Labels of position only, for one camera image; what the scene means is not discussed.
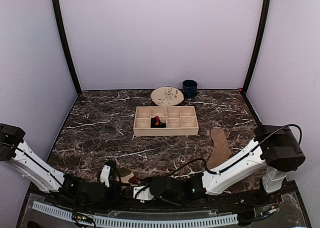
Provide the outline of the beige striped sock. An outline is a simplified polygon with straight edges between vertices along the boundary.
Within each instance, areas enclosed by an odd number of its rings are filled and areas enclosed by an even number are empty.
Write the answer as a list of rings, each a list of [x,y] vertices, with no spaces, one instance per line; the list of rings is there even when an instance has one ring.
[[[139,185],[141,180],[128,168],[120,167],[118,169],[122,183],[128,183],[130,185]]]

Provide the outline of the black argyle sock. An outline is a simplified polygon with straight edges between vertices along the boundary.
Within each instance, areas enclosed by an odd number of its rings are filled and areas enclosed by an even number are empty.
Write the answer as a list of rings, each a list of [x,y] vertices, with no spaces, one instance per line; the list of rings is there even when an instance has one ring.
[[[158,116],[155,116],[154,118],[151,118],[151,120],[150,120],[150,127],[151,128],[166,128],[167,125],[165,123],[161,122],[161,120]]]

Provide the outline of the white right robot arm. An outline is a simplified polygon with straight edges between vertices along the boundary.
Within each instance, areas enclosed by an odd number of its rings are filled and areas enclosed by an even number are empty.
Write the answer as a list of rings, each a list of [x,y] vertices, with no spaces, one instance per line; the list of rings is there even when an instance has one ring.
[[[183,206],[191,202],[202,202],[208,195],[219,195],[227,188],[262,169],[267,173],[262,178],[262,189],[255,194],[260,205],[267,204],[282,186],[291,171],[297,170],[306,157],[300,147],[302,138],[295,138],[291,128],[261,125],[254,130],[255,137],[245,148],[215,168],[203,163],[204,171],[182,181],[175,179],[174,172],[166,176],[155,176],[145,184],[133,189],[133,198],[141,202],[159,199]]]

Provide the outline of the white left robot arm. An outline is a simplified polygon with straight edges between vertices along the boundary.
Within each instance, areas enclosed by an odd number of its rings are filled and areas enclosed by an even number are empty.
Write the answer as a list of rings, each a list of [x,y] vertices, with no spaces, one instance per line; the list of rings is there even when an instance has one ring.
[[[40,191],[51,193],[58,205],[66,206],[71,200],[109,205],[120,198],[122,183],[115,162],[107,161],[103,165],[98,182],[87,182],[58,171],[39,158],[24,141],[25,134],[19,127],[0,125],[0,160],[10,163]]]

